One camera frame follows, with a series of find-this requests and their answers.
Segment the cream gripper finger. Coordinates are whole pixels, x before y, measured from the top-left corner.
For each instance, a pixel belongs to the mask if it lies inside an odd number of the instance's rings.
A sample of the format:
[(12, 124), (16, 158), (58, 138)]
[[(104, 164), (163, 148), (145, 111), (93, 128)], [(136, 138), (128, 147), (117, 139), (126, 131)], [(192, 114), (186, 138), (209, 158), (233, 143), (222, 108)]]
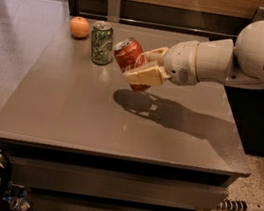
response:
[(129, 84), (145, 86), (159, 86), (171, 77), (164, 66), (160, 66), (157, 61), (151, 61), (123, 74)]
[(146, 51), (143, 53), (148, 62), (157, 62), (159, 66), (164, 65), (165, 54), (169, 51), (168, 47), (156, 48), (155, 50)]

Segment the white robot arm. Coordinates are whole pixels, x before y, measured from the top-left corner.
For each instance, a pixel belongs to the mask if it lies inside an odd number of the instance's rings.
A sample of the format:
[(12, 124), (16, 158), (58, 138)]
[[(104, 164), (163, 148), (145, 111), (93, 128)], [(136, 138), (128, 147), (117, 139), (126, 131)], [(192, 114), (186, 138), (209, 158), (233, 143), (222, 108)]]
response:
[(264, 89), (264, 21), (251, 23), (235, 40), (186, 41), (144, 52), (145, 63), (127, 70), (130, 84), (159, 86), (215, 82), (243, 89)]

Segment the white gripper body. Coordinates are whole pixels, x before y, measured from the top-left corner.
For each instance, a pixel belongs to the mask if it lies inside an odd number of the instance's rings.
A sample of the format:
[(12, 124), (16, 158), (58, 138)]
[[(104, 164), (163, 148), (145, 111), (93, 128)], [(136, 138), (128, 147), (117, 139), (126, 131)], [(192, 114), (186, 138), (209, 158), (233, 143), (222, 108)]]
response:
[(196, 85), (196, 57), (198, 41), (186, 41), (175, 44), (164, 56), (164, 68), (169, 74), (169, 80), (175, 85)]

